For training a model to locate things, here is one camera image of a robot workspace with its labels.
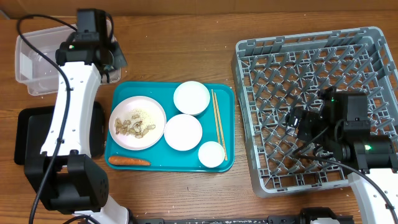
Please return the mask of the small white cup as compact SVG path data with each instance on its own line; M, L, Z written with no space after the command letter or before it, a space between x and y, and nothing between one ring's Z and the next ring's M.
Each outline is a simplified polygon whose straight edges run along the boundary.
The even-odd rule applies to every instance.
M221 165L225 155L222 145L214 141L202 144L198 150L199 161L207 168L215 168Z

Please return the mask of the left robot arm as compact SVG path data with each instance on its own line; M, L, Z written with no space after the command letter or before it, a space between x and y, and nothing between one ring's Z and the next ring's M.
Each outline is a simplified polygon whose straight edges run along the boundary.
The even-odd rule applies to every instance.
M90 127L98 88L109 73L127 65L113 41L112 17L101 9L79 9L71 36L51 64L59 74L49 133L40 153L27 158L24 173L35 204L90 223L133 223L130 209L109 194L106 172L93 160Z

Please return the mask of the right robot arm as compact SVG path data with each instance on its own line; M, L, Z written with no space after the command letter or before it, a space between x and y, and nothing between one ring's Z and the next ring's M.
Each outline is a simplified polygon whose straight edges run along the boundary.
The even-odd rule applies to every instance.
M363 222L397 223L397 153L389 136L371 134L367 95L332 86L318 97L319 112L294 107L285 119L285 133L304 141L293 156L348 171Z

